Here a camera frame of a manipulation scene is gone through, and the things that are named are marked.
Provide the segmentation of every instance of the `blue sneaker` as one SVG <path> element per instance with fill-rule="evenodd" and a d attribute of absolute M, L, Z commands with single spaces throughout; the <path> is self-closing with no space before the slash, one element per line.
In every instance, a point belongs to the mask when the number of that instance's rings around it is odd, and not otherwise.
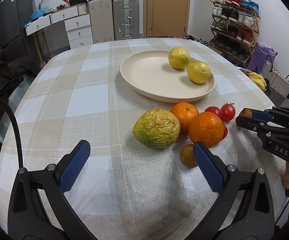
<path fill-rule="evenodd" d="M 243 2 L 243 6 L 242 6 L 243 8 L 252 10 L 256 13 L 257 16 L 259 16 L 259 4 L 252 2 L 251 0 L 242 0 L 242 2 Z"/>

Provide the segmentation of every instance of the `suitcase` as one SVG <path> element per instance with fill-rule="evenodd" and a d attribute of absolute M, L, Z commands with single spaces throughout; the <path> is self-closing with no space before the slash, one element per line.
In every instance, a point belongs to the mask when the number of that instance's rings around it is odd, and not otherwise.
<path fill-rule="evenodd" d="M 139 38 L 139 0 L 114 0 L 113 21 L 116 41 Z"/>
<path fill-rule="evenodd" d="M 89 9 L 94 43 L 114 41 L 112 0 L 90 1 Z"/>

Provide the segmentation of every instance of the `wooden door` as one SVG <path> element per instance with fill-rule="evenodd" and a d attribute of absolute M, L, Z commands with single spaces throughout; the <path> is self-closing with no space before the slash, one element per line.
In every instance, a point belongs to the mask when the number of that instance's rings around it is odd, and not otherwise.
<path fill-rule="evenodd" d="M 184 37 L 188 0 L 147 0 L 147 37 Z"/>

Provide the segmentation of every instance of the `red tomato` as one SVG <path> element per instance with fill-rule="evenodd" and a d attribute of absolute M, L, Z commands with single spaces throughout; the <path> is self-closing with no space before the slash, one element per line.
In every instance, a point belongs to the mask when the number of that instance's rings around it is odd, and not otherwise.
<path fill-rule="evenodd" d="M 216 106 L 208 107 L 205 110 L 205 112 L 211 112 L 211 113 L 217 115 L 222 120 L 222 111 L 219 108 L 217 108 Z"/>
<path fill-rule="evenodd" d="M 221 140 L 223 140 L 224 138 L 226 138 L 226 136 L 228 135 L 228 128 L 227 128 L 225 125 L 223 125 L 223 126 L 224 126 L 224 133 L 223 133 L 223 137 L 222 137 Z"/>
<path fill-rule="evenodd" d="M 221 112 L 222 112 L 222 120 L 229 122 L 234 118 L 236 115 L 236 109 L 233 106 L 234 104 L 224 104 L 221 107 Z"/>

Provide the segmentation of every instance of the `suitcase handle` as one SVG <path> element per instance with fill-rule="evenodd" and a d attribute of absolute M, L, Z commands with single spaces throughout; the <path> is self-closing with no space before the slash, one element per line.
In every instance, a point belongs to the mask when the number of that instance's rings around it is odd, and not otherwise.
<path fill-rule="evenodd" d="M 133 19 L 130 16 L 128 16 L 128 19 L 130 19 L 130 25 L 128 26 L 128 28 L 130 28 L 133 25 Z"/>

